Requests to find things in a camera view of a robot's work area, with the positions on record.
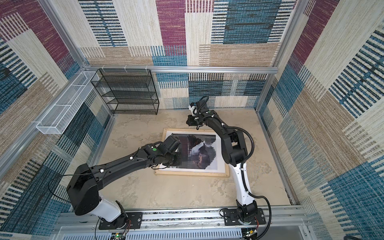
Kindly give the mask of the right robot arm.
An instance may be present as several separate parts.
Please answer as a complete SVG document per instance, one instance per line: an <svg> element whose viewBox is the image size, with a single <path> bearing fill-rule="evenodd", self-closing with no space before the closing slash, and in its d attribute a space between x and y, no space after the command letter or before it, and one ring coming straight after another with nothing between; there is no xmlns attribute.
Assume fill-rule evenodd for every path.
<svg viewBox="0 0 384 240"><path fill-rule="evenodd" d="M204 101L191 103L189 126L208 126L221 139L222 157L230 166L237 191L237 214L241 224L250 224L258 213L255 198L251 196L246 161L252 156L255 144L252 136L242 128L227 125L214 110L209 110Z"/></svg>

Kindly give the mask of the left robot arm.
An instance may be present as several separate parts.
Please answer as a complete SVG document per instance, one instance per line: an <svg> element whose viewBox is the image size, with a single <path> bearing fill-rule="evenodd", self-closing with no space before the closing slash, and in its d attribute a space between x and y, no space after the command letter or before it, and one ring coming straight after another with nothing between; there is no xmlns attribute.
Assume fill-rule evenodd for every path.
<svg viewBox="0 0 384 240"><path fill-rule="evenodd" d="M125 227L129 219L121 203L107 200L99 191L141 169L155 165L177 166L181 158L177 151L180 145L178 138L169 136L163 142L144 145L128 156L106 164L78 166L67 186L75 215L92 214L110 223L114 229Z"/></svg>

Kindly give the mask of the aluminium front rail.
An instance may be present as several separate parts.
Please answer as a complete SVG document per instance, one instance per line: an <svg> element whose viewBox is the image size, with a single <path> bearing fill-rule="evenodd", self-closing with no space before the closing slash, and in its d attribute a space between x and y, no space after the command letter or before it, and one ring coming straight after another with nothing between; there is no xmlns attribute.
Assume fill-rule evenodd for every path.
<svg viewBox="0 0 384 240"><path fill-rule="evenodd" d="M235 222L235 209L190 208L127 211L130 226L114 230L93 215L59 216L52 240L314 240L315 231L301 206L261 207L250 225Z"/></svg>

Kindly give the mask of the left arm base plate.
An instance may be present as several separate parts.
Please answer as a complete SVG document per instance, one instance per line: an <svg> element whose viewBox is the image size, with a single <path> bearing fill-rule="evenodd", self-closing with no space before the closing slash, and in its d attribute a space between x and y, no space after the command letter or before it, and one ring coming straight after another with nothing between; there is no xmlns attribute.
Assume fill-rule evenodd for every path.
<svg viewBox="0 0 384 240"><path fill-rule="evenodd" d="M121 214L116 220L107 222L102 219L98 229L99 230L128 230L140 229L143 220L143 212L128 212Z"/></svg>

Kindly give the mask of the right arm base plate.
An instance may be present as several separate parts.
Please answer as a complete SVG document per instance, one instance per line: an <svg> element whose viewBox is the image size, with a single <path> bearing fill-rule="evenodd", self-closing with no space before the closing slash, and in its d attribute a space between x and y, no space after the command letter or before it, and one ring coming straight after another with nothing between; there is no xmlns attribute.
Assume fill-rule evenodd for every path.
<svg viewBox="0 0 384 240"><path fill-rule="evenodd" d="M261 208L247 216L241 214L238 209L222 208L219 210L219 215L224 219L226 226L265 225L267 223L266 215Z"/></svg>

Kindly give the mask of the white mesh wall basket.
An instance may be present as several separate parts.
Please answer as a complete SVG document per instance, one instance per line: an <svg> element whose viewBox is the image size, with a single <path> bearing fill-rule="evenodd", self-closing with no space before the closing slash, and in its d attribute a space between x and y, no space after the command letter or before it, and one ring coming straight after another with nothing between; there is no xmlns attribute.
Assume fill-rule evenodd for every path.
<svg viewBox="0 0 384 240"><path fill-rule="evenodd" d="M92 91L95 74L81 72L37 123L37 130L44 135L63 134Z"/></svg>

